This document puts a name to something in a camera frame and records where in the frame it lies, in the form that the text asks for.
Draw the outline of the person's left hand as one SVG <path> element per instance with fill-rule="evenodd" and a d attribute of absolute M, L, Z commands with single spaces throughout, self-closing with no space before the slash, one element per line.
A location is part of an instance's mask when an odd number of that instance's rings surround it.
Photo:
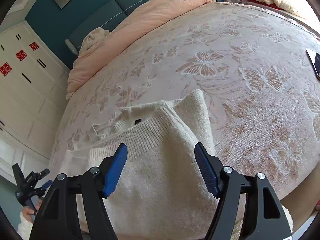
<path fill-rule="evenodd" d="M 40 206 L 42 204 L 42 199 L 39 198 L 37 201 L 37 204 L 35 204 L 35 209 L 38 211 L 40 209 Z M 22 209 L 22 215 L 23 217 L 28 221 L 33 223 L 34 222 L 34 218 L 33 215 L 35 214 L 34 210 L 28 206 L 24 206 Z"/>

